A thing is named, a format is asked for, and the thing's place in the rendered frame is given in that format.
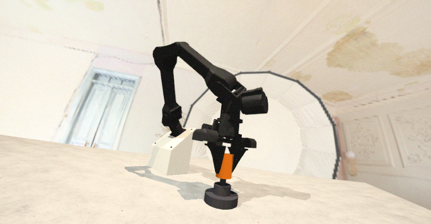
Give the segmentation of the orange knob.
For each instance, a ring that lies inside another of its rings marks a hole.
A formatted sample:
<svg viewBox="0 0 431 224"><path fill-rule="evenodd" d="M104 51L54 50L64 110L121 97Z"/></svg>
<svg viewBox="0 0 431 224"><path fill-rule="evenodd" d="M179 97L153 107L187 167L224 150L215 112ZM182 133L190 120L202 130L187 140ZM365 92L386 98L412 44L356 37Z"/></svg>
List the orange knob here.
<svg viewBox="0 0 431 224"><path fill-rule="evenodd" d="M224 157L222 160L220 173L216 173L216 177L220 179L231 179L232 178L232 165L233 165L233 154L224 153Z"/></svg>

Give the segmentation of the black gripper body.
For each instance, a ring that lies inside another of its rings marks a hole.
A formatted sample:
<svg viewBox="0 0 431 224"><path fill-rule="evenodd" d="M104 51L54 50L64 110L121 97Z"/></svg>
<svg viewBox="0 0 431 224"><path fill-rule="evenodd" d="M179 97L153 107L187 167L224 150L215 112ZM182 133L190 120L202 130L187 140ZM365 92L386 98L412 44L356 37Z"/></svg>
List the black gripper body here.
<svg viewBox="0 0 431 224"><path fill-rule="evenodd" d="M195 129L192 140L206 141L209 144L218 145L230 143L230 147L234 148L257 148L255 139L248 137L242 138L242 135L238 134L239 124L242 124L240 115L235 113L221 113L220 118L217 118L217 122L219 122L218 132L209 129Z"/></svg>

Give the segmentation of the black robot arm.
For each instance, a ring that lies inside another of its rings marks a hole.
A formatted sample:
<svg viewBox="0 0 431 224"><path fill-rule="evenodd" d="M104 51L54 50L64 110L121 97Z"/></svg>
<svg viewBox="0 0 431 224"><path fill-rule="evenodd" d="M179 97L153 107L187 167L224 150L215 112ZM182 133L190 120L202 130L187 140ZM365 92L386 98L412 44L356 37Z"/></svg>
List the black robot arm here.
<svg viewBox="0 0 431 224"><path fill-rule="evenodd" d="M227 70L213 65L200 55L187 42L179 41L153 50L155 65L160 70L164 106L162 124L171 130L171 136L177 137L185 132L179 119L182 118L182 107L176 103L173 70L179 56L205 80L206 86L217 96L221 103L221 113L240 115L259 115L268 113L268 98L263 88L246 90ZM232 92L235 89L234 92Z"/></svg>

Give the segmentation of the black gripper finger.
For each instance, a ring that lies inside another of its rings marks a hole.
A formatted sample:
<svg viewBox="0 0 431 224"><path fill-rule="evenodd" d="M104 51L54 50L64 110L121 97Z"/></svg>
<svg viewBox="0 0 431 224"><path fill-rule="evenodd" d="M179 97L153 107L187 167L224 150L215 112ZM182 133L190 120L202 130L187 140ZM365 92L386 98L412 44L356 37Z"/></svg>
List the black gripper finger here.
<svg viewBox="0 0 431 224"><path fill-rule="evenodd" d="M224 157L226 146L222 146L218 144L209 144L209 143L204 143L204 145L206 145L211 152L215 173L219 174L221 170L222 160Z"/></svg>
<svg viewBox="0 0 431 224"><path fill-rule="evenodd" d="M232 172L234 171L234 169L236 168L238 162L240 161L240 159L242 158L242 156L244 155L244 153L246 151L248 151L247 148L234 148L234 147L227 147L229 150L229 154L233 154L234 158L233 158L233 165L232 165Z"/></svg>

